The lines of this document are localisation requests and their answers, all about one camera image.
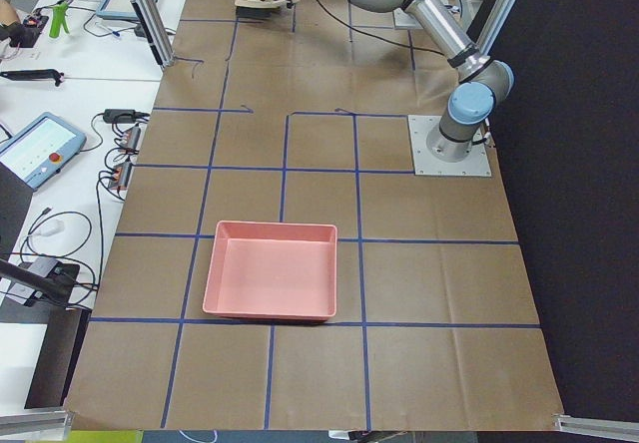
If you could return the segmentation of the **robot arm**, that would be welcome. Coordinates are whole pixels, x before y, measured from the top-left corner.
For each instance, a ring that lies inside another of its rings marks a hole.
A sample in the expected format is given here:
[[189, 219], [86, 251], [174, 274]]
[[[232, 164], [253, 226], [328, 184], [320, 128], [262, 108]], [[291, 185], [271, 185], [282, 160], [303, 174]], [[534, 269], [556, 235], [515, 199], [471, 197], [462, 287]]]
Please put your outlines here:
[[477, 129], [512, 90], [511, 68], [482, 53], [440, 0], [347, 1], [373, 13], [400, 9], [412, 16], [456, 70], [458, 86], [449, 96], [439, 124], [429, 132], [427, 145], [444, 162], [463, 161], [473, 147]]

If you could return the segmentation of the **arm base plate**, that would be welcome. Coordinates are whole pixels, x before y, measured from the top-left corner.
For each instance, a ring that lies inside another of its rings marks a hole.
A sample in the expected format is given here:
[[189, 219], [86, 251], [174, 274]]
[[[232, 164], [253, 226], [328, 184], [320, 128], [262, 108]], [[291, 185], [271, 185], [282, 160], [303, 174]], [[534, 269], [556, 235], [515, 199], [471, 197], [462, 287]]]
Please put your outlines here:
[[492, 171], [481, 132], [467, 143], [447, 139], [439, 128], [440, 116], [408, 115], [413, 171], [420, 177], [490, 178]]
[[419, 22], [411, 15], [405, 13], [401, 9], [395, 9], [392, 12], [393, 26], [398, 30], [414, 30], [421, 29]]

